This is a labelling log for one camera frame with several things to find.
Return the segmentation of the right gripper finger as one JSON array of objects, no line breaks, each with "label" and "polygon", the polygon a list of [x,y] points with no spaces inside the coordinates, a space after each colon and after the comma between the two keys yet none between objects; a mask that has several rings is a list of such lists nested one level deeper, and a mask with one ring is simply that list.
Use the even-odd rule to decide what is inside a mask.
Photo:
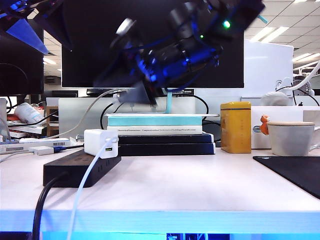
[{"label": "right gripper finger", "polygon": [[136,84],[130,88],[126,93],[121,94],[118,101],[120,103],[134,103],[134,104],[150,104],[151,100],[148,91],[143,84]]},{"label": "right gripper finger", "polygon": [[151,105],[156,105],[156,95],[157,95],[157,91],[156,88],[154,88],[150,83],[144,83],[143,84],[147,98],[149,100],[149,103]]}]

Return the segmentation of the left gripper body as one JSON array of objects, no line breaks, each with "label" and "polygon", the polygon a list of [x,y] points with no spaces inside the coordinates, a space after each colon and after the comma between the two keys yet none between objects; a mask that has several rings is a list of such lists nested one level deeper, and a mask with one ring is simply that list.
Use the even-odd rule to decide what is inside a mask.
[{"label": "left gripper body", "polygon": [[0,18],[26,18],[34,9],[39,13],[54,10],[63,3],[62,0],[1,0]]}]

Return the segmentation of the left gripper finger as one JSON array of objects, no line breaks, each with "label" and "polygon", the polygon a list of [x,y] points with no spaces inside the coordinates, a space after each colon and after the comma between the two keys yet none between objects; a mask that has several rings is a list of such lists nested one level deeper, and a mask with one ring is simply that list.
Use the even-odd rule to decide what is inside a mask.
[{"label": "left gripper finger", "polygon": [[23,43],[29,45],[30,47],[38,50],[44,55],[47,55],[49,53],[43,41],[38,37],[36,32],[24,18],[19,19],[5,32],[12,37],[22,41]]},{"label": "left gripper finger", "polygon": [[38,11],[34,17],[35,22],[71,51],[73,45],[66,28],[64,1],[41,1],[35,8]]}]

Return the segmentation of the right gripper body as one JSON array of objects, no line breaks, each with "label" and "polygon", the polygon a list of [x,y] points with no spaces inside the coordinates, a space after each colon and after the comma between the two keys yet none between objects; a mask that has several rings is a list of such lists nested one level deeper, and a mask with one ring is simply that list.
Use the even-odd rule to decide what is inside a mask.
[{"label": "right gripper body", "polygon": [[171,44],[142,51],[134,58],[134,76],[150,87],[168,87],[172,82],[218,66],[221,45]]}]

